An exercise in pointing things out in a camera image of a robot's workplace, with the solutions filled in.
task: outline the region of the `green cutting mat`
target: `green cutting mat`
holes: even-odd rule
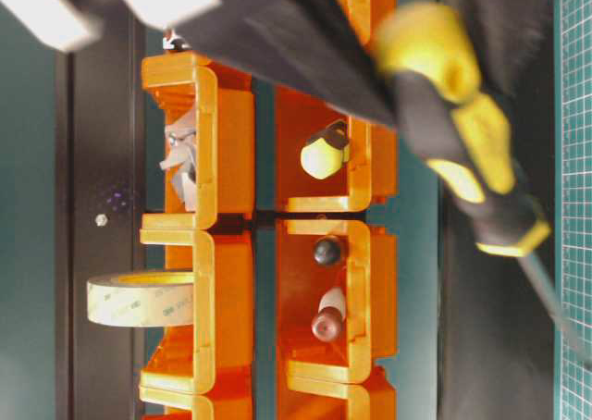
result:
[[[592,347],[592,0],[557,0],[558,288]],[[592,418],[592,373],[563,337],[557,347],[556,419]]]

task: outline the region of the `masking tape roll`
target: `masking tape roll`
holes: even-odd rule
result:
[[[91,278],[88,317],[100,325],[167,327],[193,324],[192,272],[141,272]]]

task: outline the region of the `yellow and black handle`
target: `yellow and black handle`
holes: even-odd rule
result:
[[[511,155],[511,125],[484,85],[457,13],[437,3],[405,6],[376,39],[405,141],[472,218],[482,251],[525,256],[550,233]]]

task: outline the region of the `black metal strip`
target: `black metal strip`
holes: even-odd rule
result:
[[[55,418],[72,416],[72,58],[55,58]]]
[[[139,231],[142,227],[142,215],[146,208],[146,141],[144,124],[144,94],[142,89],[141,66],[145,53],[145,28],[129,15],[129,142],[132,146],[132,166],[129,171],[129,183],[132,186],[132,268],[144,268],[145,249],[140,244]],[[131,418],[140,420],[144,414],[144,403],[140,400],[138,386],[140,371],[144,365],[144,330],[132,330],[132,374],[131,387],[134,397],[131,399]]]
[[[140,419],[140,329],[86,316],[86,280],[142,268],[144,28],[119,5],[104,37],[55,70],[55,414]],[[97,215],[108,221],[99,227]]]

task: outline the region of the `screw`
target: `screw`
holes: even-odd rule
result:
[[[94,218],[94,222],[99,228],[104,228],[109,222],[109,218],[105,214],[99,214]]]

